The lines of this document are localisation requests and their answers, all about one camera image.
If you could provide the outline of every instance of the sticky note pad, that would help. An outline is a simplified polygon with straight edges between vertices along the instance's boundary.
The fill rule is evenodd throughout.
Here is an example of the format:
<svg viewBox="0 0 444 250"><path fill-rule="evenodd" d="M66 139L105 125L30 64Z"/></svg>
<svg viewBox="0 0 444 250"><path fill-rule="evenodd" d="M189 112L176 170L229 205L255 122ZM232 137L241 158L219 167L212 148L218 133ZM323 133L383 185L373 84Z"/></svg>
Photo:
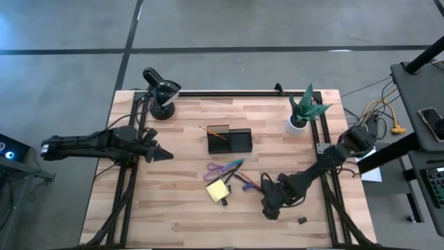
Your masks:
<svg viewBox="0 0 444 250"><path fill-rule="evenodd" d="M218 180L213 184L207 186L207 191L214 202L217 202L223 197L226 197L227 195L230 194L230 191L228 191L227 187L225 186L225 183L223 183L222 180Z"/></svg>

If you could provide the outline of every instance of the desk organizer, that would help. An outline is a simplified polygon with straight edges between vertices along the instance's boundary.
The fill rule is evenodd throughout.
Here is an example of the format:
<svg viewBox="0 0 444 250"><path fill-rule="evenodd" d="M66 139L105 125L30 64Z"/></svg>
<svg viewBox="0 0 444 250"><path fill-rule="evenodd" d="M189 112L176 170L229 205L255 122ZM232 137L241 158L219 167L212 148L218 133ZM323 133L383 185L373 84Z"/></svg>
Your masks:
<svg viewBox="0 0 444 250"><path fill-rule="evenodd" d="M230 129L230 125L215 125L207 126L207 129L227 139L207 132L208 153L245 153L253 150L249 128Z"/></svg>

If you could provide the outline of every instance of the wooden table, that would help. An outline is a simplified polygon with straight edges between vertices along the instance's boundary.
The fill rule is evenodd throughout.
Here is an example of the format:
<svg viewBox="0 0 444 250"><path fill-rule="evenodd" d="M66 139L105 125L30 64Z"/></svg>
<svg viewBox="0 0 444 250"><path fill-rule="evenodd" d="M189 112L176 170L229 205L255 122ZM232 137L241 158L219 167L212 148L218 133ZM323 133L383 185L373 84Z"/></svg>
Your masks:
<svg viewBox="0 0 444 250"><path fill-rule="evenodd" d="M324 103L333 103L326 117L330 137L336 142L347 129L339 91L321 92ZM110 123L130 112L133 93L115 94ZM297 208L281 209L277 221L268 220L261 213L263 196L255 190L243 192L243 183L235 178L230 181L232 194L227 197L226 207L214 203L205 190L207 182L203 175L207 173L207 163L223 164L245 158L241 169L258 183L262 172L275 180L281 172L294 173L315 163L310 127L299 137L285 133L284 123L291 112L288 97L179 97L175 104L176 113L171 119L158 121L147 117L146 125L159 132L155 139L174 154L174 159L152 164L140 160L127 247L331 246L319 179L308 189L306 201ZM116 126L127 124L128 119L123 119ZM253 152L209 155L206 132L199 126L215 124L251 128ZM109 160L100 160L97 171L111 164ZM344 167L357 172L354 165ZM110 214L118 172L119 168L114 167L95 180L81 243L91 239ZM376 242L361 179L352 178L350 172L343 172L339 179L345 209L365 236ZM300 225L300 216L308 222ZM341 235L337 214L335 221ZM116 240L120 235L119 223Z"/></svg>

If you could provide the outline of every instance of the pen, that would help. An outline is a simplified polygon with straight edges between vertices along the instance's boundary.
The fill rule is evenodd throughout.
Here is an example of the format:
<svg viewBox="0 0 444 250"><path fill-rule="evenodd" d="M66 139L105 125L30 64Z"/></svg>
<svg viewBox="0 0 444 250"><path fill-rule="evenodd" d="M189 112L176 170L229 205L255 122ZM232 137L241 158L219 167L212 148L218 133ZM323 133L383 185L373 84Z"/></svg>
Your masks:
<svg viewBox="0 0 444 250"><path fill-rule="evenodd" d="M219 134L216 133L216 132L213 132L213 131L209 130L208 128L203 128L203 127L201 127L201 126L199 126L199 128L203 129L204 131L207 131L208 133L210 133L210 134L212 134L212 135L217 136L218 138L221 138L221 139L224 139L224 140L227 140L227 141L228 141L227 138L225 138L225 137L219 135Z"/></svg>
<svg viewBox="0 0 444 250"><path fill-rule="evenodd" d="M258 184L256 184L253 180L250 179L250 177L246 176L241 170L237 170L245 179L247 179L248 181L251 182L251 184L253 184L256 188L259 188L259 190L261 189L260 186L258 186Z"/></svg>

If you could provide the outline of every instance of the scissors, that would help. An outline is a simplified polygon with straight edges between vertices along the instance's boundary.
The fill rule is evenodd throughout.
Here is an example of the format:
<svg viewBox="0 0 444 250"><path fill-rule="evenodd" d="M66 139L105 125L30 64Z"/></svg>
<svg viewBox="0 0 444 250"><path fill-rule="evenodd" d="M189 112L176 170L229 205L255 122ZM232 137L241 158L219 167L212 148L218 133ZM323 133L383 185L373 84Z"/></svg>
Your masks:
<svg viewBox="0 0 444 250"><path fill-rule="evenodd" d="M203 176L203 179L206 181L213 181L219 178L225 171L229 170L229 168L237 166L239 163L243 163L243 159L235 160L234 162L222 166L214 163L208 163L207 169L208 173Z"/></svg>

